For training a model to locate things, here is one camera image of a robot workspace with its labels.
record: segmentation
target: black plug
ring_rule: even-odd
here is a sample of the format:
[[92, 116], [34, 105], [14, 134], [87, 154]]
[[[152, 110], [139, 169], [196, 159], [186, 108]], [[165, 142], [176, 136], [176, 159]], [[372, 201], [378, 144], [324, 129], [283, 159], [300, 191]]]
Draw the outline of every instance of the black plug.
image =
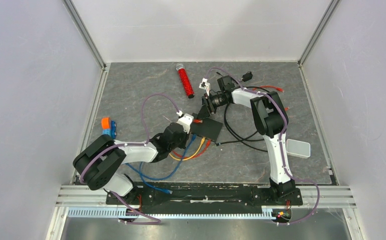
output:
[[241, 80], [244, 81], [244, 82], [247, 82], [247, 81], [251, 80], [252, 77], [253, 77], [252, 72], [251, 72], [251, 71], [248, 71], [248, 72], [246, 72], [245, 75], [243, 75], [243, 77], [241, 78]]

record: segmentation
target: toy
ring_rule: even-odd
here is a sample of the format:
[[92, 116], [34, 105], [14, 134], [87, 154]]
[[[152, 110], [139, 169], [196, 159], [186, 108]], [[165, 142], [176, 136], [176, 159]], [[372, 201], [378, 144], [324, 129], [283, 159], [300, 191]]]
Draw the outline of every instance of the toy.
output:
[[111, 136], [116, 139], [116, 122], [111, 120], [110, 117], [104, 117], [101, 119], [101, 127], [103, 128], [103, 134]]

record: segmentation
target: yellow cable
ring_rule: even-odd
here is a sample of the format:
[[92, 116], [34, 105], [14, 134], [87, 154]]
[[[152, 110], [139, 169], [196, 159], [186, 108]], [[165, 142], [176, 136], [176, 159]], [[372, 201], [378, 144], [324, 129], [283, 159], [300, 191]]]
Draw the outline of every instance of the yellow cable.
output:
[[[196, 154], [197, 154], [197, 153], [200, 151], [200, 149], [202, 148], [203, 143], [205, 142], [205, 140], [206, 140], [206, 138], [202, 137], [202, 141], [200, 142], [200, 146], [199, 146], [199, 148], [197, 149], [197, 151], [196, 151], [193, 155], [191, 155], [191, 156], [189, 156], [189, 157], [187, 157], [187, 158], [183, 158], [182, 161], [187, 161], [188, 159], [192, 159], [194, 156], [196, 156]], [[169, 156], [171, 156], [171, 158], [173, 158], [173, 159], [175, 159], [175, 160], [177, 160], [177, 161], [180, 161], [180, 160], [181, 160], [181, 159], [179, 159], [179, 158], [174, 157], [174, 156], [172, 155], [172, 153], [169, 153]]]

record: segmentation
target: black cable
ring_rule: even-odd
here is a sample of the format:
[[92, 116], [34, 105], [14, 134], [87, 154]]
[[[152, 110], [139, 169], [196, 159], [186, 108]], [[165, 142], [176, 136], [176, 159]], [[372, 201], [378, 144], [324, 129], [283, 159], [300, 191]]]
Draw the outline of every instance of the black cable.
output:
[[[257, 88], [257, 89], [261, 89], [263, 91], [266, 91], [266, 92], [269, 92], [268, 90], [264, 89], [264, 88], [261, 88], [261, 87], [255, 87], [255, 86], [250, 86], [250, 88]], [[236, 138], [237, 140], [236, 141], [226, 141], [226, 142], [220, 142], [220, 143], [217, 143], [216, 145], [219, 146], [219, 145], [222, 145], [222, 144], [231, 144], [231, 143], [237, 143], [237, 142], [240, 142], [252, 149], [255, 149], [255, 150], [258, 150], [258, 151], [262, 151], [262, 152], [268, 152], [267, 150], [263, 150], [263, 149], [259, 149], [259, 148], [255, 148], [253, 146], [250, 146], [249, 144], [245, 143], [245, 142], [260, 142], [260, 141], [264, 141], [264, 139], [252, 139], [252, 140], [249, 140], [249, 138], [253, 137], [254, 135], [256, 135], [258, 133], [258, 131], [254, 132], [252, 135], [248, 136], [248, 137], [242, 137], [240, 136], [238, 133], [236, 133], [232, 127], [228, 124], [228, 121], [227, 121], [227, 110], [228, 110], [228, 107], [230, 106], [230, 103], [227, 104], [227, 106], [225, 107], [225, 111], [224, 111], [224, 125], [225, 127], [227, 128], [227, 130], [230, 132], [230, 134]]]

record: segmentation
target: blue cable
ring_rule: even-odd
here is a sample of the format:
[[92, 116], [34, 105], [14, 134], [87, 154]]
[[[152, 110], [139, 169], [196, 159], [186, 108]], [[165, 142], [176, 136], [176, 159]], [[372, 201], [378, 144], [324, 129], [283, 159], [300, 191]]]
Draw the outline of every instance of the blue cable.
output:
[[174, 175], [174, 173], [178, 170], [178, 168], [179, 168], [179, 166], [180, 166], [180, 164], [181, 164], [181, 162], [182, 162], [182, 159], [184, 159], [185, 154], [187, 153], [187, 150], [190, 148], [191, 144], [193, 143], [193, 141], [194, 141], [195, 139], [196, 139], [196, 135], [193, 134], [192, 137], [191, 137], [191, 141], [188, 143], [187, 147], [185, 147], [184, 153], [182, 154], [180, 161], [179, 161], [178, 164], [175, 166], [175, 168], [174, 168], [174, 170], [171, 172], [171, 174], [167, 175], [166, 177], [155, 178], [155, 177], [149, 177], [149, 176], [147, 176], [147, 175], [144, 175], [144, 174], [142, 173], [143, 162], [140, 163], [139, 170], [135, 169], [135, 167], [131, 166], [129, 163], [127, 163], [126, 165], [127, 165], [128, 167], [130, 167], [132, 170], [134, 170], [136, 173], [138, 173], [138, 174], [140, 175], [140, 178], [141, 178], [141, 180], [143, 181], [143, 183], [144, 183], [145, 185], [147, 185], [147, 186], [149, 186], [149, 187], [151, 187], [151, 188], [153, 188], [153, 189], [156, 189], [156, 190], [158, 190], [158, 191], [162, 191], [162, 192], [164, 192], [164, 193], [166, 193], [166, 194], [171, 194], [171, 193], [172, 193], [171, 190], [169, 190], [169, 189], [162, 189], [162, 188], [155, 187], [155, 186], [153, 186], [153, 185], [147, 183], [147, 182], [144, 180], [144, 178], [147, 178], [147, 179], [150, 179], [150, 180], [153, 180], [153, 181], [160, 181], [160, 180], [166, 180], [166, 179], [172, 177], [172, 176]]

